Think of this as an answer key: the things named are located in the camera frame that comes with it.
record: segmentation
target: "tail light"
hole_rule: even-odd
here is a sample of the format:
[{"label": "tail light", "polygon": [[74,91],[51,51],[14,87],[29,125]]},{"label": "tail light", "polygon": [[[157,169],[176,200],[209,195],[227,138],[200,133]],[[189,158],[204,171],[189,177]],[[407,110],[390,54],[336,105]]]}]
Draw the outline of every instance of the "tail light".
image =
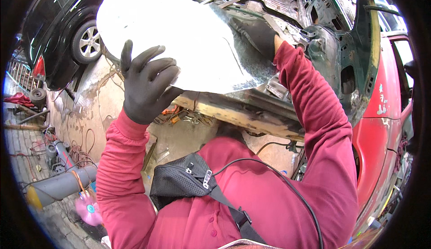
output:
[{"label": "tail light", "polygon": [[45,81],[45,60],[43,56],[39,56],[31,75],[35,79]]}]

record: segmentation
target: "sheet metal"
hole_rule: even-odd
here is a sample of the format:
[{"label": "sheet metal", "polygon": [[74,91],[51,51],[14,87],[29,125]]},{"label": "sheet metal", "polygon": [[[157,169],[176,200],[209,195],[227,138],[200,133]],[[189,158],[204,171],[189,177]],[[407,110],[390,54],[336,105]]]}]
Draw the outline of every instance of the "sheet metal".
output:
[{"label": "sheet metal", "polygon": [[230,93],[257,87],[275,74],[271,61],[233,31],[229,16],[192,0],[104,0],[97,28],[109,52],[120,58],[127,39],[132,58],[164,45],[158,56],[177,60],[172,85],[183,90]]}]

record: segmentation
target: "red cloth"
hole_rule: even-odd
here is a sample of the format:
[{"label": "red cloth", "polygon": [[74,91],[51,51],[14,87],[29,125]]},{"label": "red cloth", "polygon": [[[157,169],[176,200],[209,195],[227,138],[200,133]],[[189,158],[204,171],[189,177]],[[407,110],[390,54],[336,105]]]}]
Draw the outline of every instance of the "red cloth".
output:
[{"label": "red cloth", "polygon": [[[343,246],[358,216],[352,127],[337,96],[301,49],[284,42],[274,63],[306,131],[307,172],[302,182],[292,184],[314,209],[324,247]],[[240,239],[228,208],[208,196],[174,201],[156,216],[140,174],[149,137],[146,128],[122,111],[106,132],[97,201],[112,247],[217,248]],[[212,139],[198,153],[214,172],[234,159],[258,159],[244,144],[226,137]],[[309,211],[267,167],[240,161],[216,180],[230,202],[248,212],[252,226],[269,245],[318,247]]]},{"label": "red cloth", "polygon": [[24,95],[23,93],[16,93],[15,95],[11,96],[11,97],[5,97],[3,98],[4,102],[10,102],[10,103],[14,103],[14,104],[19,104],[19,105],[23,105],[25,107],[31,108],[34,107],[35,105],[30,101],[29,97]]}]

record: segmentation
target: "metal railing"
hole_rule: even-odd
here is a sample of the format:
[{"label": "metal railing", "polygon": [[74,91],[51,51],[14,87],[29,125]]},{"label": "metal railing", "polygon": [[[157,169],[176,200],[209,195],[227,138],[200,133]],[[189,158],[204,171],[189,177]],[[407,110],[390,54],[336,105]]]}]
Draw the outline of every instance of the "metal railing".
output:
[{"label": "metal railing", "polygon": [[33,78],[30,67],[23,61],[14,59],[8,62],[6,73],[27,95],[43,85],[42,81]]}]

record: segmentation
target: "work glove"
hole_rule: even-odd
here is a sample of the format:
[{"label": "work glove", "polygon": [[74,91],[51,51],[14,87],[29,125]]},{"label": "work glove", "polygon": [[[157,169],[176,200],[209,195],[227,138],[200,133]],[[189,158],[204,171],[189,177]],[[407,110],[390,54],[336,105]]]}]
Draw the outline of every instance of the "work glove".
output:
[{"label": "work glove", "polygon": [[127,40],[121,52],[120,69],[125,79],[123,109],[135,123],[149,124],[184,92],[169,86],[180,68],[172,58],[150,61],[165,51],[164,46],[151,47],[133,60],[132,48],[133,42]]},{"label": "work glove", "polygon": [[232,28],[244,36],[265,58],[271,62],[275,56],[274,36],[277,33],[262,20],[229,20]]}]

